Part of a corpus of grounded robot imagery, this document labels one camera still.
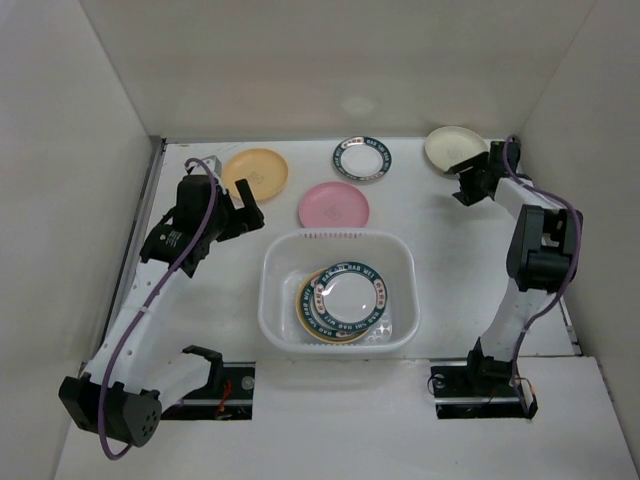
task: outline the dish rack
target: dish rack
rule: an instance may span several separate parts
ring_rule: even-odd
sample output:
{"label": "dish rack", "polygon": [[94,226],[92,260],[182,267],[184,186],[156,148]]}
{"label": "dish rack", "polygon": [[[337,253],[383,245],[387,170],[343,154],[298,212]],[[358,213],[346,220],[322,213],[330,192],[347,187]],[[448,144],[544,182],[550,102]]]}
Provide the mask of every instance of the dish rack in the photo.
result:
{"label": "dish rack", "polygon": [[[355,343],[327,344],[304,330],[296,314],[300,284],[322,268],[354,261],[384,279],[389,300],[384,315]],[[290,353],[384,354],[415,335],[420,307],[413,257],[395,235],[366,229],[302,229],[275,240],[262,269],[258,320],[267,339]]]}

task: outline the red wire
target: red wire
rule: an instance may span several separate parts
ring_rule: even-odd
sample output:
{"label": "red wire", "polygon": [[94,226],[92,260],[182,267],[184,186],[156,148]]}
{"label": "red wire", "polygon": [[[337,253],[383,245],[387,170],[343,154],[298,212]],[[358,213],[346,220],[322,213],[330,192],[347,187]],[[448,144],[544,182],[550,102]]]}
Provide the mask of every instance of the red wire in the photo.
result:
{"label": "red wire", "polygon": [[222,389],[222,399],[220,400],[220,405],[218,405],[218,410],[216,410],[216,415],[214,418],[218,418],[218,415],[224,410],[224,402],[227,401],[229,396],[231,395],[231,380],[227,380]]}

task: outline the stack of plates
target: stack of plates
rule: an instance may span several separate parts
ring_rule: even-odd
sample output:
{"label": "stack of plates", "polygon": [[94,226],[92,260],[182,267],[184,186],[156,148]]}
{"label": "stack of plates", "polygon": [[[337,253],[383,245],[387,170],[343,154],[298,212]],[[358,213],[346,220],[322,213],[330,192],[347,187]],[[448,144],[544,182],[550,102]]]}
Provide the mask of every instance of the stack of plates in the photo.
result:
{"label": "stack of plates", "polygon": [[384,320],[387,301],[378,272],[363,263],[342,262],[302,282],[296,312],[304,329],[323,342],[377,343],[391,336],[391,325]]}

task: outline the yellow plate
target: yellow plate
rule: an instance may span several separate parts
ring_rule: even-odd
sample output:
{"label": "yellow plate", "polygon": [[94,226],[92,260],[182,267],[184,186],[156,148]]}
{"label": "yellow plate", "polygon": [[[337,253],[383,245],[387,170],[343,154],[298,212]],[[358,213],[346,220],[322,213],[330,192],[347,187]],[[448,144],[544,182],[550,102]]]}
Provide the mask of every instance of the yellow plate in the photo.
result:
{"label": "yellow plate", "polygon": [[316,337],[318,340],[322,340],[323,342],[326,343],[353,343],[356,340],[361,339],[366,333],[369,332],[369,329],[366,329],[362,332],[358,332],[358,333],[354,333],[353,335],[349,335],[348,337],[343,337],[343,338],[331,338],[328,337],[326,335],[323,335],[320,332],[316,332],[314,331],[309,324],[307,323],[307,321],[304,318],[304,314],[302,313],[302,307],[301,307],[301,300],[302,300],[302,293],[305,289],[305,287],[312,282],[315,278],[319,277],[320,275],[322,275],[324,273],[325,269],[321,269],[318,270],[317,272],[312,273],[311,275],[309,275],[306,280],[304,282],[302,282],[302,284],[300,284],[300,288],[298,288],[298,294],[296,295],[296,313],[298,314],[298,320],[300,320],[300,324],[302,325],[302,327],[309,332],[311,335],[313,335],[314,337]]}
{"label": "yellow plate", "polygon": [[282,156],[266,148],[253,148],[235,155],[222,171],[222,180],[231,195],[240,198],[236,181],[246,178],[256,201],[267,200],[287,183],[289,167]]}

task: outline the white wall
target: white wall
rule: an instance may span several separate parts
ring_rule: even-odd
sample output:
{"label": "white wall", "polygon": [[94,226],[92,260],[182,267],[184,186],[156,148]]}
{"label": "white wall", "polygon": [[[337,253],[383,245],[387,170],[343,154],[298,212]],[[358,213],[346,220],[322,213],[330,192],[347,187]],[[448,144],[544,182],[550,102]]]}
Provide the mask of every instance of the white wall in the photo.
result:
{"label": "white wall", "polygon": [[150,145],[77,0],[0,0],[0,471],[46,479]]}
{"label": "white wall", "polygon": [[520,129],[594,0],[82,0],[153,134]]}
{"label": "white wall", "polygon": [[522,133],[525,169],[585,215],[568,295],[640,464],[640,2],[599,0]]}

